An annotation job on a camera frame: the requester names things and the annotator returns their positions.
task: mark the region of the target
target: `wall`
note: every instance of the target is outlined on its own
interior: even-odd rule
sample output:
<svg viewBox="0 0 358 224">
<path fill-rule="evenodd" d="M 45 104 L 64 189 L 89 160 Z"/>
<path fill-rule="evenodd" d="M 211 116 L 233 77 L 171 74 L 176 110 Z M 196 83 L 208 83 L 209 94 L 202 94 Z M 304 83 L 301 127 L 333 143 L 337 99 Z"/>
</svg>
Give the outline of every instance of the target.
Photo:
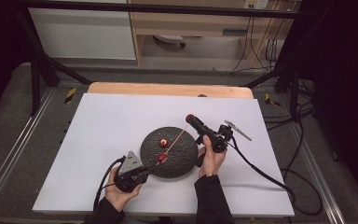
<svg viewBox="0 0 358 224">
<path fill-rule="evenodd" d="M 126 3 L 77 0 L 80 1 Z M 42 45 L 53 58 L 135 60 L 128 12 L 42 8 L 30 8 L 30 12 Z"/>
</svg>

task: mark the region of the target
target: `black sleeve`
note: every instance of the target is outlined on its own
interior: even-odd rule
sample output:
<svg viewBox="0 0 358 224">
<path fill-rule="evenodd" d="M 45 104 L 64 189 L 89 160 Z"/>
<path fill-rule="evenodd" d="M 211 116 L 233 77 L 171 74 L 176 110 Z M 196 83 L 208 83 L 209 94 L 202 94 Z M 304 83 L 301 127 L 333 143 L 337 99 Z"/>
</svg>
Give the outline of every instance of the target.
<svg viewBox="0 0 358 224">
<path fill-rule="evenodd" d="M 84 224 L 118 224 L 124 219 L 124 213 L 118 210 L 105 198 L 99 203 L 91 218 Z"/>
<path fill-rule="evenodd" d="M 194 186 L 198 198 L 197 224 L 235 223 L 217 175 L 205 175 L 197 180 Z"/>
</svg>

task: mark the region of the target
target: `round black disc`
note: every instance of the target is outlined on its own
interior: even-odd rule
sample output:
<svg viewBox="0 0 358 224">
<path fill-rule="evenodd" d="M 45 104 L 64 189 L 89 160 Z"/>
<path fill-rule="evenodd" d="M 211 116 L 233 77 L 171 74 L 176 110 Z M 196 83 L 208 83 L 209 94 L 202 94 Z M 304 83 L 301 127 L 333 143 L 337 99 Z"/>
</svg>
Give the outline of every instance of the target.
<svg viewBox="0 0 358 224">
<path fill-rule="evenodd" d="M 141 146 L 141 161 L 146 167 L 158 162 L 158 155 L 170 148 L 182 129 L 175 127 L 159 128 L 150 133 Z M 160 146 L 161 139 L 166 139 L 168 145 Z M 156 167 L 153 175 L 162 178 L 176 178 L 187 174 L 196 164 L 199 149 L 193 136 L 183 132 L 167 154 L 167 160 Z"/>
</svg>

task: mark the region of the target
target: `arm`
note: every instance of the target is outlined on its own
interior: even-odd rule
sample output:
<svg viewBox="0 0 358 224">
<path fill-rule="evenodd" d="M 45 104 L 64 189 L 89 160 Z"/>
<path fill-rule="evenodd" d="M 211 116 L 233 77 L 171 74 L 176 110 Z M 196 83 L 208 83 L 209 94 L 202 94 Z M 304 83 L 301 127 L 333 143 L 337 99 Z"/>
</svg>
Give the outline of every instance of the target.
<svg viewBox="0 0 358 224">
<path fill-rule="evenodd" d="M 203 142 L 205 147 L 200 150 L 200 154 L 205 153 L 205 158 L 200 167 L 200 179 L 194 184 L 198 198 L 196 223 L 234 224 L 234 218 L 229 211 L 225 194 L 217 176 L 227 151 L 214 153 L 211 140 L 206 135 L 203 137 Z"/>
<path fill-rule="evenodd" d="M 138 185 L 131 193 L 119 190 L 114 185 L 117 168 L 110 171 L 109 180 L 105 188 L 105 197 L 100 200 L 91 218 L 85 224 L 118 224 L 124 218 L 123 209 L 127 202 L 139 194 L 142 185 Z"/>
</svg>

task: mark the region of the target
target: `white table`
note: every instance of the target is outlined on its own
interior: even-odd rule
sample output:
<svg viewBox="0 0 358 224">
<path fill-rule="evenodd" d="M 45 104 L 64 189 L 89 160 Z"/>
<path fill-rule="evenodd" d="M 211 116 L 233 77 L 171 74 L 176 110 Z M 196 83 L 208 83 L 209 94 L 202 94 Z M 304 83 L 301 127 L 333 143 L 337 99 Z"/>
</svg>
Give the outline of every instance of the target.
<svg viewBox="0 0 358 224">
<path fill-rule="evenodd" d="M 257 100 L 86 93 L 33 210 L 89 214 L 107 167 L 130 150 L 140 157 L 142 142 L 154 130 L 166 126 L 185 128 L 187 114 L 194 114 L 216 131 L 225 119 L 231 120 L 253 139 L 250 142 L 234 133 L 245 157 L 282 182 Z M 191 126 L 186 131 L 198 137 Z M 234 217 L 294 215 L 286 191 L 255 172 L 232 148 L 219 177 Z M 171 180 L 151 175 L 125 212 L 128 216 L 194 215 L 197 197 L 193 185 L 197 179 L 197 167 Z"/>
</svg>

